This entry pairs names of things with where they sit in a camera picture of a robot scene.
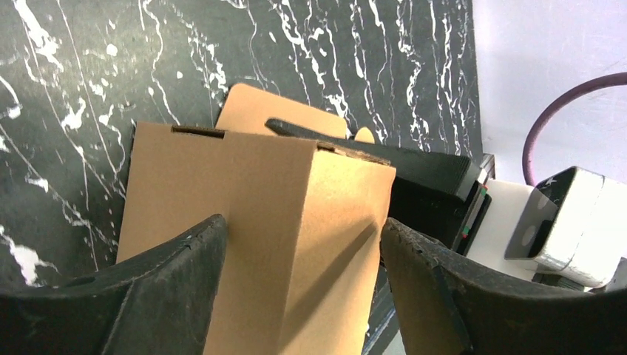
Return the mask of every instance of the purple cable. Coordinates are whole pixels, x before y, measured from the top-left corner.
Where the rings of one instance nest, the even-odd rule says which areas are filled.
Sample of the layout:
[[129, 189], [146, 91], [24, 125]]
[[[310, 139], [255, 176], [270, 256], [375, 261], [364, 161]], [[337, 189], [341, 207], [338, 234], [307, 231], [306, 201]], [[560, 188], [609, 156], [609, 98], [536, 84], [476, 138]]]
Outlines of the purple cable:
[[533, 176], [533, 164], [532, 153], [535, 146], [535, 141], [538, 139], [542, 128], [551, 120], [553, 115], [557, 113], [567, 104], [575, 101], [576, 99], [589, 94], [590, 92], [597, 91], [599, 89], [605, 89], [606, 87], [618, 87], [621, 85], [627, 85], [627, 72], [619, 72], [616, 74], [602, 76], [600, 78], [592, 79], [583, 84], [577, 85], [569, 91], [563, 93], [559, 98], [553, 101], [535, 120], [527, 139], [525, 140], [525, 146], [523, 148], [523, 175], [525, 177], [525, 183], [527, 185], [535, 186], [535, 179]]

